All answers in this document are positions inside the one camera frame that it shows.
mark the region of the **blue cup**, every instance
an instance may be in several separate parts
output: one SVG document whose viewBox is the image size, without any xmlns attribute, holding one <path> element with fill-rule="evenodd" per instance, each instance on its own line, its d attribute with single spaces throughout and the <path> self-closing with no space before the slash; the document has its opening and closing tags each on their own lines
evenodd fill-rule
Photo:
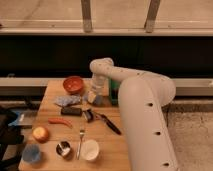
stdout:
<svg viewBox="0 0 213 171">
<path fill-rule="evenodd" d="M 33 164 L 41 159 L 41 151 L 36 144 L 27 144 L 22 152 L 22 158 L 25 162 Z"/>
</svg>

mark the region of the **metal fork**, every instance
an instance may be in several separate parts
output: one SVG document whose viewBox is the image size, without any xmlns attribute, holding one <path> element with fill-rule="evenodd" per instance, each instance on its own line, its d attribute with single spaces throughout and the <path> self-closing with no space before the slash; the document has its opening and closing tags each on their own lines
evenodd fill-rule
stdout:
<svg viewBox="0 0 213 171">
<path fill-rule="evenodd" d="M 82 143 L 82 139 L 84 137 L 84 134 L 85 134 L 85 129 L 84 128 L 80 128 L 80 141 L 78 143 L 78 150 L 77 150 L 77 154 L 76 154 L 76 157 L 77 159 L 79 160 L 79 156 L 80 156 L 80 151 L 81 151 L 81 143 Z"/>
</svg>

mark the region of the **wooden table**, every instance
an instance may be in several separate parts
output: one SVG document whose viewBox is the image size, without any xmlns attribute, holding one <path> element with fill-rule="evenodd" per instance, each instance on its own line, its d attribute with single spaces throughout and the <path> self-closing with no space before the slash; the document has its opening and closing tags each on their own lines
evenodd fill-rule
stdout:
<svg viewBox="0 0 213 171">
<path fill-rule="evenodd" d="M 61 107 L 54 104 L 54 100 L 58 96 L 67 95 L 63 89 L 61 80 L 50 81 L 48 83 L 44 98 L 41 102 L 37 117 L 33 124 L 33 127 L 44 125 L 50 131 L 49 141 L 46 143 L 38 143 L 34 140 L 32 135 L 29 136 L 27 143 L 38 144 L 42 151 L 42 160 L 36 164 L 30 165 L 21 160 L 19 165 L 20 171 L 31 170 L 45 170 L 45 171 L 130 171 L 130 163 L 127 153 L 127 145 L 124 136 L 115 134 L 109 129 L 102 121 L 96 120 L 92 123 L 87 123 L 84 117 L 76 116 L 61 116 Z M 85 80 L 85 90 L 89 88 L 89 80 Z M 112 106 L 108 99 L 108 87 L 105 86 L 104 102 L 100 107 L 95 107 L 86 102 L 77 105 L 82 109 L 92 108 L 96 112 L 103 113 L 112 120 L 117 127 L 123 132 L 121 120 L 119 116 L 118 107 Z M 73 128 L 70 129 L 61 124 L 49 124 L 49 117 L 63 117 L 69 120 L 73 124 Z M 95 139 L 100 146 L 100 155 L 98 159 L 93 162 L 87 162 L 80 158 L 76 159 L 76 150 L 79 142 L 79 129 L 81 126 L 85 126 L 86 134 L 84 140 Z M 60 141 L 68 141 L 72 146 L 72 154 L 63 159 L 56 153 L 56 145 Z"/>
</svg>

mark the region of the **orange bowl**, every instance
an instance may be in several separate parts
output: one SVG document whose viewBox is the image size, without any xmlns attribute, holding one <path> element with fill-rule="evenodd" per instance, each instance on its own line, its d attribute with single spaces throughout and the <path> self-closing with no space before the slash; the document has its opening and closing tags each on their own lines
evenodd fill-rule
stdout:
<svg viewBox="0 0 213 171">
<path fill-rule="evenodd" d="M 78 94 L 83 90 L 84 81 L 80 76 L 70 76 L 64 80 L 63 87 L 70 94 Z"/>
</svg>

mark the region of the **white cup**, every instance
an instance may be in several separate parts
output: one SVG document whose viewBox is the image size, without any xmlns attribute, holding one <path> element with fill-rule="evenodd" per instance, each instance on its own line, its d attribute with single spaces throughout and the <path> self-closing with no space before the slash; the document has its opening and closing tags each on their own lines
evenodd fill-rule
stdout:
<svg viewBox="0 0 213 171">
<path fill-rule="evenodd" d="M 86 160 L 93 162 L 99 155 L 99 145 L 95 140 L 87 140 L 82 143 L 81 146 L 81 157 Z"/>
</svg>

